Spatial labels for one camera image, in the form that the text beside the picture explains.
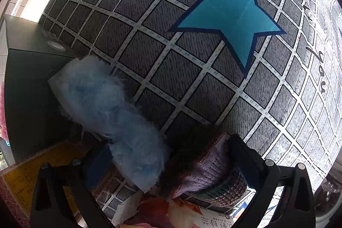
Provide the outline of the orange fox tissue pack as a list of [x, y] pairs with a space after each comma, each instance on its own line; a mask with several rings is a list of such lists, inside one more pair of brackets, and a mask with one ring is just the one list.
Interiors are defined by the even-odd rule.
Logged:
[[194, 195], [165, 199], [138, 191], [116, 208], [114, 227], [232, 227], [234, 213], [249, 197], [248, 190], [231, 206], [217, 207]]

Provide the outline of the checkered star tablecloth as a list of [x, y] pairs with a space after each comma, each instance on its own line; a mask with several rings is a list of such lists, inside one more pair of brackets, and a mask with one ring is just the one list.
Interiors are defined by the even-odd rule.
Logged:
[[112, 64], [169, 141], [222, 124], [264, 158], [304, 163], [317, 190], [341, 148], [340, 4], [257, 0], [285, 33], [257, 40], [244, 77], [217, 34], [169, 31], [196, 1], [50, 0], [39, 23]]

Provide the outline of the white open storage box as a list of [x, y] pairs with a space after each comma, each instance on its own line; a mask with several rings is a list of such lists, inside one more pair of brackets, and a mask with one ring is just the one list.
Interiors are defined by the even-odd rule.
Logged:
[[38, 23], [10, 15], [4, 16], [2, 42], [7, 48], [5, 120], [19, 162], [71, 135], [48, 80], [77, 54]]

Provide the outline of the light blue fluffy duster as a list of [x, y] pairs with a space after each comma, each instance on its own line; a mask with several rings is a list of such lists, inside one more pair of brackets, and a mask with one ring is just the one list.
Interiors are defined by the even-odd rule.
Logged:
[[157, 128], [126, 100], [121, 78], [95, 56], [76, 58], [48, 81], [69, 116], [110, 143], [115, 166], [143, 192], [164, 169], [168, 153]]

